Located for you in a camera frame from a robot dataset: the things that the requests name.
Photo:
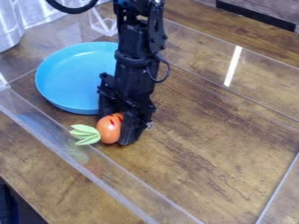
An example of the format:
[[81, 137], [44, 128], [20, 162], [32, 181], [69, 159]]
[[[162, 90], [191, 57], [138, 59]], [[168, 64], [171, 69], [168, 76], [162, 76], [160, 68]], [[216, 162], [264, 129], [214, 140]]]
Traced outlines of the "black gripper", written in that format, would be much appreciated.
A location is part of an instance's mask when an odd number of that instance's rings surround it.
[[151, 93], [160, 62], [155, 56], [134, 59], [120, 51], [115, 52], [115, 58], [115, 74], [101, 73], [99, 76], [99, 117], [124, 113], [117, 142], [130, 145], [152, 127], [155, 105]]

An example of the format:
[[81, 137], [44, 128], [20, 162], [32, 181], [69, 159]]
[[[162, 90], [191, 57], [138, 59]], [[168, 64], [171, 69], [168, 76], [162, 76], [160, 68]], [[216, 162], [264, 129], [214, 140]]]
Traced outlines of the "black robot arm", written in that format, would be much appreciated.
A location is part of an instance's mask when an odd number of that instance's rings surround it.
[[164, 82], [158, 77], [159, 65], [164, 63], [159, 52], [167, 40], [164, 0], [113, 0], [113, 12], [119, 37], [116, 70], [99, 75], [99, 115], [124, 115], [117, 143], [128, 145], [151, 126], [151, 94], [155, 85]]

